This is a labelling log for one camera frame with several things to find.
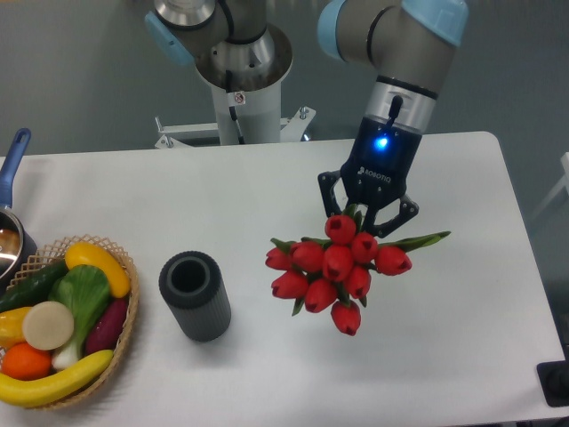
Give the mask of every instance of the woven basket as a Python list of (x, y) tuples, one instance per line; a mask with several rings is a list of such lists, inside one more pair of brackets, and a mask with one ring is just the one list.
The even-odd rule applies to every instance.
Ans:
[[(38, 249), (35, 255), (29, 256), (28, 262), (22, 264), (20, 271), (16, 273), (10, 282), (9, 287), (17, 286), (19, 282), (21, 282), (24, 278), (28, 277), (31, 273), (42, 269), (50, 262), (62, 259), (68, 248), (74, 243), (80, 241), (89, 242), (100, 246), (103, 249), (106, 249), (121, 264), (123, 269), (126, 271), (129, 279), (131, 280), (131, 292), (129, 295), (126, 321), (123, 324), (123, 332), (121, 333), (116, 344), (115, 353), (110, 362), (110, 365), (97, 379), (83, 387), (83, 389), (76, 391), (63, 399), (52, 402), (49, 405), (34, 407), (34, 409), (52, 410), (60, 409), (62, 407), (69, 407), (91, 396), (105, 381), (107, 381), (113, 372), (115, 372), (119, 362), (121, 361), (121, 358), (125, 353), (127, 344), (130, 341), (129, 339), (132, 334), (132, 326), (134, 325), (140, 298), (138, 275), (136, 274), (136, 268), (134, 267), (132, 258), (128, 256), (128, 253), (121, 246), (117, 245), (114, 242), (111, 242), (108, 238), (99, 238), (85, 235), (82, 237), (73, 236), (72, 238), (63, 238), (62, 240), (56, 240), (51, 245), (46, 245), (42, 249)], [(0, 362), (4, 357), (4, 354), (4, 349), (0, 348)]]

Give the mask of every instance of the floor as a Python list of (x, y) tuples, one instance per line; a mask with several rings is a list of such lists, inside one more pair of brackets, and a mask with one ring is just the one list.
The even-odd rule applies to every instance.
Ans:
[[(0, 156), (23, 126), (34, 134), (28, 153), (45, 154), (152, 149), (154, 116), (163, 125), (214, 121), (195, 70), (164, 60), (146, 33), (151, 3), (0, 2)], [(375, 73), (320, 51), (316, 23), (327, 3), (268, 0), (269, 20), (294, 51), (283, 114), (310, 106), (317, 110), (314, 139), (353, 138)], [(561, 178), (559, 158), (569, 151), (569, 1), (467, 3), (469, 24), (429, 133), (484, 130), (498, 137), (561, 327), (559, 317), (569, 313), (569, 204), (539, 222), (529, 218)]]

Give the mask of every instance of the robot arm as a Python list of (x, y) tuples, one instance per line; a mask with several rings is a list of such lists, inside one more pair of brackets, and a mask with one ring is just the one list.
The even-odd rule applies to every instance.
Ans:
[[(340, 214), (333, 188), (341, 178), (348, 204), (366, 205), (364, 229), (386, 237), (419, 207), (406, 177), (427, 129), (468, 18), (461, 0), (335, 0), (318, 22), (330, 56), (373, 65), (379, 72), (348, 161), (321, 173), (328, 216)], [(376, 225), (377, 213), (399, 199), (399, 214)]]
[(280, 82), (292, 48), (267, 23), (266, 0), (154, 0), (145, 18), (160, 49), (196, 64), (212, 89), (221, 145), (279, 142)]

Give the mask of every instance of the blue joint cover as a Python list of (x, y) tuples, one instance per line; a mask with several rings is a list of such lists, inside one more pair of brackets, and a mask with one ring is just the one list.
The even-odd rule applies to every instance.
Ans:
[(160, 50), (169, 60), (182, 67), (194, 62), (192, 54), (188, 52), (182, 43), (180, 43), (180, 40), (170, 32), (153, 12), (149, 12), (146, 15), (144, 23)]
[(469, 18), (469, 8), (463, 0), (403, 0), (401, 7), (448, 43), (461, 45)]
[(343, 60), (338, 51), (336, 27), (338, 25), (340, 9), (345, 1), (346, 0), (333, 0), (324, 8), (318, 19), (318, 43), (327, 55), (332, 56), (336, 60)]

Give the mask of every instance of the bok choy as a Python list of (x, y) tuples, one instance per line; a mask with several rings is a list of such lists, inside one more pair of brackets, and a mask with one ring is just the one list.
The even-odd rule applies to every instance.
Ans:
[(56, 370), (65, 369), (83, 356), (87, 335), (108, 306), (110, 288), (107, 276), (91, 265), (78, 265), (53, 286), (49, 299), (61, 302), (73, 314), (73, 335), (53, 354)]

